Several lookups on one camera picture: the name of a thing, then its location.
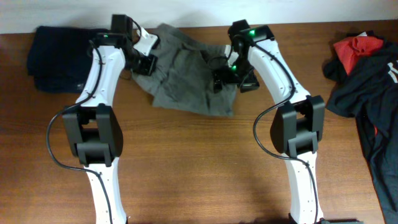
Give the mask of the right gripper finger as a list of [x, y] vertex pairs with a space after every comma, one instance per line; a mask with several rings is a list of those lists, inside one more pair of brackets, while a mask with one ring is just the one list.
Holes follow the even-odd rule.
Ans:
[[213, 73], [213, 92], [219, 93], [223, 89], [223, 82], [217, 73]]
[[239, 86], [239, 90], [241, 93], [254, 91], [259, 88], [260, 84], [255, 77], [248, 78], [247, 80], [243, 81], [243, 83]]

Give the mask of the grey shorts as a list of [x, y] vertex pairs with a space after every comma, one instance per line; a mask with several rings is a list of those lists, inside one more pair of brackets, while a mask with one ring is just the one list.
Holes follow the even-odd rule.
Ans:
[[207, 116], [232, 116], [236, 87], [213, 89], [214, 69], [220, 67], [225, 45], [199, 42], [181, 30], [161, 24], [153, 30], [160, 42], [151, 54], [157, 57], [149, 76], [132, 73], [132, 79], [153, 96], [152, 106]]

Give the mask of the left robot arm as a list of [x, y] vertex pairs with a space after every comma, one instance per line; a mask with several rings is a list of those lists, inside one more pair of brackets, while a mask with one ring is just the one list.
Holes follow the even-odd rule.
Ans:
[[113, 111], [113, 99], [124, 69], [152, 73], [157, 59], [150, 51], [159, 40], [157, 35], [146, 34], [133, 44], [125, 34], [99, 34], [82, 93], [62, 113], [72, 154], [90, 181], [97, 223], [127, 223], [118, 180], [123, 132]]

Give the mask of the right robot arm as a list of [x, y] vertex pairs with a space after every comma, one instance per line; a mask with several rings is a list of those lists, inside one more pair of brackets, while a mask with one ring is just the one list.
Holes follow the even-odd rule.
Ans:
[[285, 162], [291, 193], [289, 222], [322, 223], [315, 170], [323, 134], [323, 98], [312, 96], [295, 78], [269, 26], [236, 21], [228, 37], [226, 62], [213, 72], [214, 91], [234, 85], [244, 93], [257, 90], [260, 81], [265, 83], [274, 101], [270, 136], [276, 150], [266, 153]]

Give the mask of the folded navy blue garment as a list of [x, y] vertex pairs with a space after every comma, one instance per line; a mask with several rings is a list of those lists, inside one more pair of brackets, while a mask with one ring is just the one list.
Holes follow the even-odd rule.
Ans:
[[81, 93], [90, 73], [90, 40], [107, 29], [39, 26], [27, 56], [28, 75], [47, 93]]

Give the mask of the red garment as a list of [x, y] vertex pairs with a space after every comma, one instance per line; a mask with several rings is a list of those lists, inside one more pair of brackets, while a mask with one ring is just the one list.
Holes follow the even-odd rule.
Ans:
[[347, 37], [335, 44], [334, 50], [349, 75], [361, 57], [371, 56], [382, 48], [384, 41], [373, 36]]

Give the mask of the black printed t-shirt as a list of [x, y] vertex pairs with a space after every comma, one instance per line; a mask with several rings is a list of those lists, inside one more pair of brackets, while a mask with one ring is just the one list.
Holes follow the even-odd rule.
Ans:
[[384, 221], [397, 223], [397, 43], [372, 31], [345, 38], [355, 36], [377, 37], [384, 44], [371, 56], [361, 57], [349, 75], [335, 52], [323, 67], [324, 76], [336, 82], [326, 108], [356, 120]]

